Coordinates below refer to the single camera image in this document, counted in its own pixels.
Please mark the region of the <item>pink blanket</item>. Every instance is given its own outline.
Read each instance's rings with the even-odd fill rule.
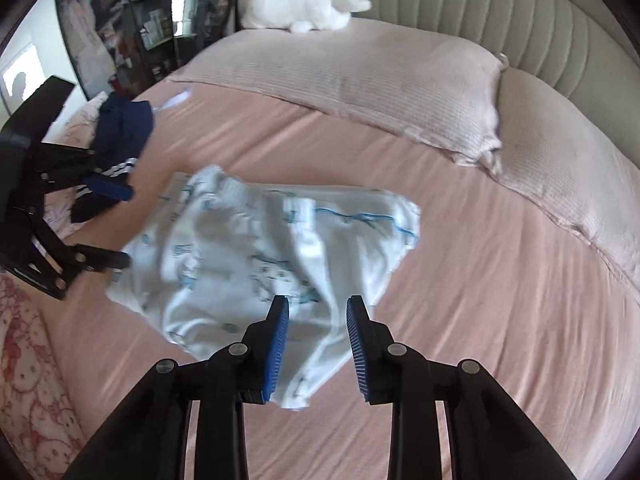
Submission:
[[[185,86],[163,82],[142,98],[157,105]],[[74,240],[121,247],[174,171],[212,163],[249,182],[401,193],[422,208],[422,239],[378,318],[429,359],[479,360],[579,479],[610,472],[640,426],[640,308],[593,249],[436,149],[274,98],[189,86],[193,96],[158,117],[132,177],[135,199]],[[103,276],[85,274],[64,303],[42,300],[87,435],[158,359],[190,360],[103,289]],[[364,403],[352,364],[304,412],[248,406],[252,478],[386,478],[390,415]]]

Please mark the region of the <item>plush bunny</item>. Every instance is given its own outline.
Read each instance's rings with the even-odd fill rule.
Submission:
[[[291,32],[337,30],[352,12],[371,8],[369,0],[247,0],[244,28],[288,28]]]

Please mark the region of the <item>shelf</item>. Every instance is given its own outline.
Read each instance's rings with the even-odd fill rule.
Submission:
[[[150,46],[148,46],[148,47],[146,46],[146,47],[145,47],[145,50],[146,50],[147,52],[148,52],[149,50],[153,50],[153,49],[155,49],[155,47],[156,47],[156,46],[160,46],[160,45],[162,45],[162,44],[166,43],[167,41],[171,41],[172,39],[173,39],[173,38],[172,38],[171,36],[169,36],[168,38],[163,38],[163,39],[162,39],[162,40],[160,40],[160,41],[156,41],[155,43],[152,43],[152,44],[151,44]]]

